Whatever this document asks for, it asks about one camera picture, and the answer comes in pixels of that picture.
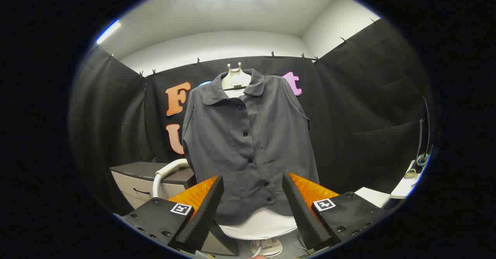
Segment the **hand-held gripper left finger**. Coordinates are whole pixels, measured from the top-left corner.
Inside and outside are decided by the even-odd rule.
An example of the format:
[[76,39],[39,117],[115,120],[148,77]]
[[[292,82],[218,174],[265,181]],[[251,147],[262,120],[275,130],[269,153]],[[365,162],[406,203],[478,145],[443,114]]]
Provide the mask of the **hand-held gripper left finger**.
[[223,192],[223,177],[213,176],[169,199],[153,197],[121,222],[161,247],[194,254],[204,245]]

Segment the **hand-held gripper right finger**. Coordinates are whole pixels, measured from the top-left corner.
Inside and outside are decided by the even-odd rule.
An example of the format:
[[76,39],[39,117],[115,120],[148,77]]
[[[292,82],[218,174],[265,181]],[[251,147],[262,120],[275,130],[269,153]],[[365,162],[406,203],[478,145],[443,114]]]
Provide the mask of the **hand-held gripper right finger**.
[[282,188],[311,253],[351,241],[389,214],[355,192],[337,194],[290,172],[284,172]]

